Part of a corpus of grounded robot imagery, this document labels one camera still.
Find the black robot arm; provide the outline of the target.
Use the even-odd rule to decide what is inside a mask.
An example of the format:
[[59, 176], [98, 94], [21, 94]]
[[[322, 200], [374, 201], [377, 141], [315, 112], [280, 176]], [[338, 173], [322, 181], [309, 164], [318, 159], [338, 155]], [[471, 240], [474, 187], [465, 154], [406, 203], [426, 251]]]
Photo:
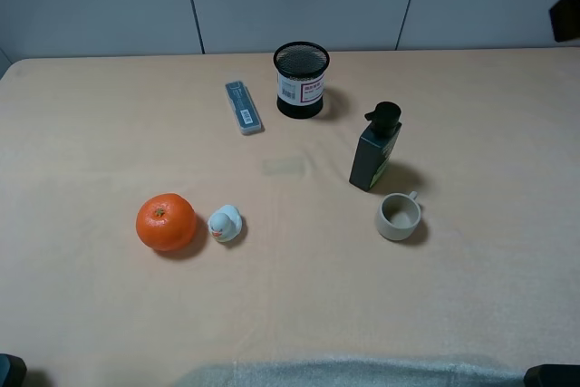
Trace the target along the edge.
[[580, 0], [558, 0], [549, 9], [554, 40], [565, 43], [580, 37]]

